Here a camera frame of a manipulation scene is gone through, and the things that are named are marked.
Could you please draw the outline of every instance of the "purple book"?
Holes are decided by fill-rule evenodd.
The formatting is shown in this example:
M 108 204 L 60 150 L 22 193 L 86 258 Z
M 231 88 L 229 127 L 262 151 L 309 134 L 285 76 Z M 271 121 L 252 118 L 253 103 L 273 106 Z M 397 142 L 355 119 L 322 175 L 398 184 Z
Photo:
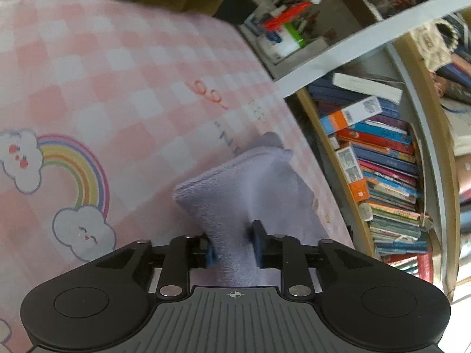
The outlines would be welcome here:
M 321 114 L 330 114 L 334 111 L 337 111 L 341 108 L 341 105 L 337 105 L 336 103 L 330 102 L 318 102 L 319 104 L 319 111 Z M 385 116 L 381 114 L 373 115 L 371 118 L 368 118 L 370 121 L 384 123 L 385 125 L 397 127 L 398 129 L 407 131 L 408 123 L 401 121 L 400 119 L 391 118 L 390 116 Z

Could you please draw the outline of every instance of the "tablecloth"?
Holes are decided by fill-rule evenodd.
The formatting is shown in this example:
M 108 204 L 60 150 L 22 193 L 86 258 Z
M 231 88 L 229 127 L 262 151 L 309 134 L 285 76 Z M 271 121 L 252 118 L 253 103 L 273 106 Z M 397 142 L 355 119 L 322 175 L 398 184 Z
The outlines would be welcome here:
M 19 308 L 34 286 L 136 239 L 197 233 L 175 185 L 267 131 L 351 246 L 293 116 L 230 25 L 114 0 L 2 0 L 0 88 L 0 352 L 30 347 Z

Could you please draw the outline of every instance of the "orange and white box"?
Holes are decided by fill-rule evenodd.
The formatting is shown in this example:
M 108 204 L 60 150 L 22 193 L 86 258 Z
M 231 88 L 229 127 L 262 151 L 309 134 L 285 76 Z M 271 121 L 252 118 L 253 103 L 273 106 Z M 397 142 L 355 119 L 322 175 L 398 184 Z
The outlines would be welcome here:
M 380 102 L 372 95 L 322 117 L 321 125 L 329 135 L 380 113 L 382 113 Z
M 337 159 L 340 162 L 343 174 L 347 179 L 350 191 L 352 191 L 355 201 L 359 202 L 361 200 L 368 199 L 370 197 L 368 184 L 361 172 L 360 165 L 353 148 L 351 146 L 344 147 L 336 151 L 335 155 L 337 155 Z

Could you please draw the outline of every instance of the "towel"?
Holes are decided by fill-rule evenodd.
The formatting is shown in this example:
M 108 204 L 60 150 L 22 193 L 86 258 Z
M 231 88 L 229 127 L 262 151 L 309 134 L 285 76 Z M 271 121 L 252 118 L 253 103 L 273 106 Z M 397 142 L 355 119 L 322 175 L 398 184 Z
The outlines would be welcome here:
M 268 234 L 294 236 L 306 245 L 327 238 L 314 194 L 290 166 L 292 156 L 277 134 L 266 133 L 233 160 L 175 188 L 174 200 L 214 245 L 223 285 L 279 285 L 279 271 L 257 268 L 248 235 L 254 220 Z

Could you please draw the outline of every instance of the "rainbow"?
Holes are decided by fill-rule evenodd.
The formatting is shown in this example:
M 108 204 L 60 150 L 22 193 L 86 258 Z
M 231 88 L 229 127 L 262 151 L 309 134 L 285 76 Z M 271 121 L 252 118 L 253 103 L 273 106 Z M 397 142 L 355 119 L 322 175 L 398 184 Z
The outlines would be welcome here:
M 96 207 L 106 219 L 110 202 L 107 177 L 97 157 L 79 141 L 60 134 L 38 137 L 43 167 L 60 166 L 67 169 L 77 183 L 75 209 L 86 205 Z

